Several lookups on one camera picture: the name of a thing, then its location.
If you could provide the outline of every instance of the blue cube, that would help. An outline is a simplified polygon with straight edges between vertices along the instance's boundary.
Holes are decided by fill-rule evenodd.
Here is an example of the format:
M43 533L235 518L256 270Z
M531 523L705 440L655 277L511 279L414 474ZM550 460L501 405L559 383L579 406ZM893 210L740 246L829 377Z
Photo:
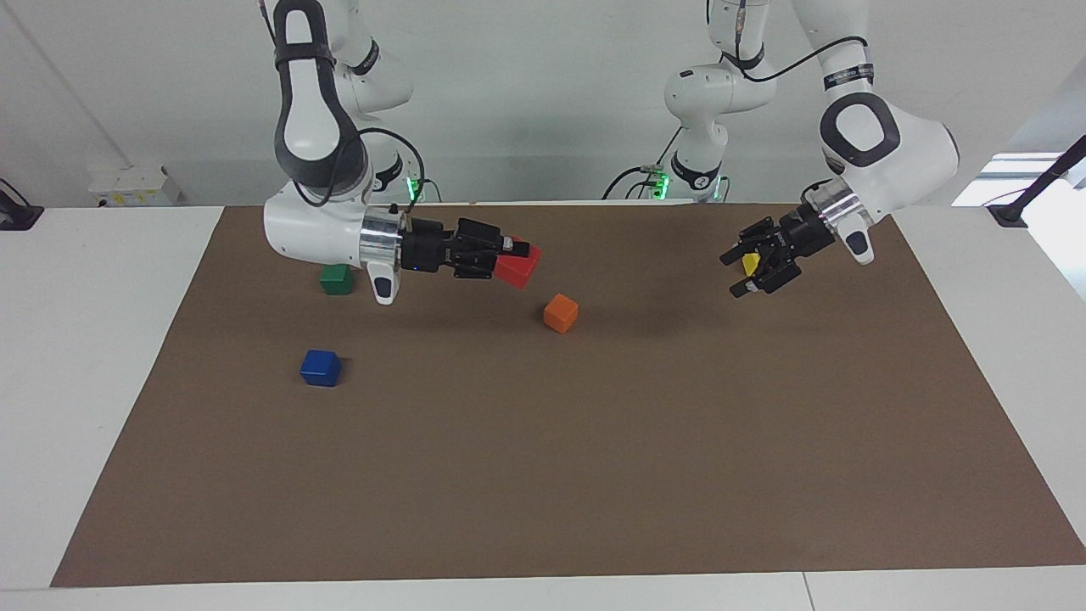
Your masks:
M327 351L310 351L302 361L302 379L310 386L336 386L341 369L336 353Z

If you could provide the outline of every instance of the red cube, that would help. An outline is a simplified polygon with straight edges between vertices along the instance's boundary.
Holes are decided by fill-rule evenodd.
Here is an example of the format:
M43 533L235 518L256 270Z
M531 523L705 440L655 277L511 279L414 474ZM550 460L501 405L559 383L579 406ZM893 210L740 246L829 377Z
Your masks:
M513 239L523 241L516 236ZM497 257L494 275L517 288L525 288L528 285L528 280L531 279L532 271L535 270L535 265L539 264L542 254L543 251L534 245L531 246L528 256L503 254Z

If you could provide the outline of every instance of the green led light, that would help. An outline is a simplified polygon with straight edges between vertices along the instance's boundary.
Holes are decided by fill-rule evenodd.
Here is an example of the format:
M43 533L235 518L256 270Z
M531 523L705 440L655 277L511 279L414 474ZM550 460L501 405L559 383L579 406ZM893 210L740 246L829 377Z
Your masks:
M660 174L656 178L656 188L653 190L653 196L655 199L668 199L668 187L671 184L671 177L667 174Z

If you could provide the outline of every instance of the brown paper mat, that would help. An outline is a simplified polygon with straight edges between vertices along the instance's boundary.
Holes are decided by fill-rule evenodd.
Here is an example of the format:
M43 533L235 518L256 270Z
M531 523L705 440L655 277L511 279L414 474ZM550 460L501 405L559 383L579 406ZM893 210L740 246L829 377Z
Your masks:
M426 208L540 268L381 308L228 208L53 585L1086 563L893 221L870 267L728 295L717 256L785 209Z

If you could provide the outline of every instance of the green cube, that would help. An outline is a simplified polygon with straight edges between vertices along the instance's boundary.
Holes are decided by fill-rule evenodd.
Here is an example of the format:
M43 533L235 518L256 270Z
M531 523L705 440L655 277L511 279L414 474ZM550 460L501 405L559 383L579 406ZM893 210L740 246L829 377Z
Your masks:
M354 272L350 265L326 265L320 271L320 285L326 294L351 294Z

